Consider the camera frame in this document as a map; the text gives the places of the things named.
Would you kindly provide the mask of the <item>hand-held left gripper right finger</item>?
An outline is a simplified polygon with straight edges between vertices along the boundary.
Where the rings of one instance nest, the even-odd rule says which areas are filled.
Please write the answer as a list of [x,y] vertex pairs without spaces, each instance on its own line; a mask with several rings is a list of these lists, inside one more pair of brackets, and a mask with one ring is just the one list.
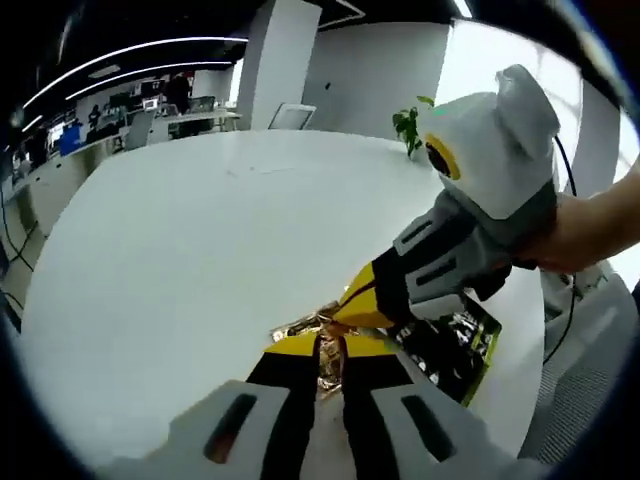
[[359,479],[530,479],[533,463],[430,380],[413,380],[378,339],[345,336],[343,419]]

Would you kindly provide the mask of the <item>person's right hand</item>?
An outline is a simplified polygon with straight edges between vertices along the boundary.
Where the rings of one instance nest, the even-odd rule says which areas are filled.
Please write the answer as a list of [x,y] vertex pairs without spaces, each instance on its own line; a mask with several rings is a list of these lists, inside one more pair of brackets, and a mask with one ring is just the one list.
[[556,273],[580,272],[615,250],[608,220],[600,195],[589,199],[565,197],[552,225],[531,240],[516,258]]

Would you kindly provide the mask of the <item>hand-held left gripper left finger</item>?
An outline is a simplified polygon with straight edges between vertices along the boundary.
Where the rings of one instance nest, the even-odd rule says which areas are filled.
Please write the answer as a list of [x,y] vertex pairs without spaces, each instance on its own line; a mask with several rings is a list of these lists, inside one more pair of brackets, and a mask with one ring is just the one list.
[[315,416],[320,341],[286,337],[244,381],[229,380],[171,421],[165,443],[119,458],[102,479],[297,479]]

